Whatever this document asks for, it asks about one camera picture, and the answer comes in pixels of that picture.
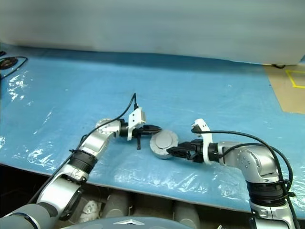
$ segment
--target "round gray object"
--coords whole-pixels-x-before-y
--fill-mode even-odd
[[[152,136],[149,145],[154,154],[160,159],[172,157],[166,150],[178,146],[178,136],[173,131],[162,130]]]

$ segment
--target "plastic wrap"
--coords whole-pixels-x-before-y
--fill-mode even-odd
[[[100,119],[120,114],[136,92],[147,123],[174,131],[180,141],[196,138],[191,124],[203,118],[212,130],[247,132],[280,149],[294,170],[296,212],[305,218],[305,116],[282,112],[262,66],[155,54],[3,49],[29,61],[1,81],[0,163],[51,174],[81,136]],[[213,140],[251,142],[231,135]],[[145,137],[142,150],[136,140],[112,140],[89,182],[250,210],[238,169],[160,160]]]

